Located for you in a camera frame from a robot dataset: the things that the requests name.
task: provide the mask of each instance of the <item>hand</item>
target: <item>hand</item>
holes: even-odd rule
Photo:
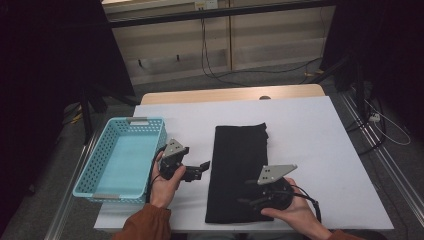
[[[290,185],[296,185],[293,179],[286,178],[286,180]],[[302,194],[298,188],[293,189],[294,192]],[[285,210],[264,208],[261,214],[287,222],[294,230],[312,240],[328,239],[331,236],[331,232],[316,219],[306,199],[301,197],[294,196],[292,204]]]
[[[162,158],[163,152],[160,152],[155,160],[152,170],[152,190],[150,194],[150,204],[158,208],[167,208],[174,198],[175,191],[180,185],[180,179],[186,170],[185,166],[180,166],[174,173],[174,176],[166,180],[160,176],[158,161]]]

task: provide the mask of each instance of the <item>black cloth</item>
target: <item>black cloth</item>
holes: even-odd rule
[[[238,201],[250,194],[258,195],[260,191],[245,182],[257,180],[262,167],[268,165],[267,139],[265,123],[216,127],[206,223],[273,220]]]

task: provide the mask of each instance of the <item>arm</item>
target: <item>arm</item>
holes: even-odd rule
[[[143,209],[127,219],[121,232],[113,236],[113,240],[121,239],[151,239],[164,240],[171,238],[171,227],[169,218],[171,211],[167,209],[175,191],[178,189],[180,179],[184,175],[185,166],[175,171],[170,180],[160,176],[157,161],[162,157],[158,154],[153,166],[151,179],[152,190],[150,203],[144,205]]]
[[[287,178],[291,185],[296,185],[293,179]],[[301,194],[299,189],[294,188],[296,193]],[[312,240],[357,240],[355,236],[345,234],[342,231],[331,233],[318,219],[309,207],[305,199],[294,197],[292,204],[285,210],[264,208],[261,213],[265,216],[278,218],[287,222],[297,232]]]

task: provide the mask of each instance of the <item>blue plastic basket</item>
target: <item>blue plastic basket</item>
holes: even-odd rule
[[[163,118],[110,119],[73,195],[93,202],[145,202],[152,159],[166,137]]]

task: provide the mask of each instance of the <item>brown sleeve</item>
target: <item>brown sleeve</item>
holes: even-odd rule
[[[113,236],[113,240],[146,239],[166,240],[171,238],[169,218],[171,211],[157,208],[149,203],[143,209],[127,219],[121,232]]]
[[[336,230],[335,232],[333,232],[333,234],[328,240],[361,240],[361,239],[362,238],[344,233],[341,230]]]

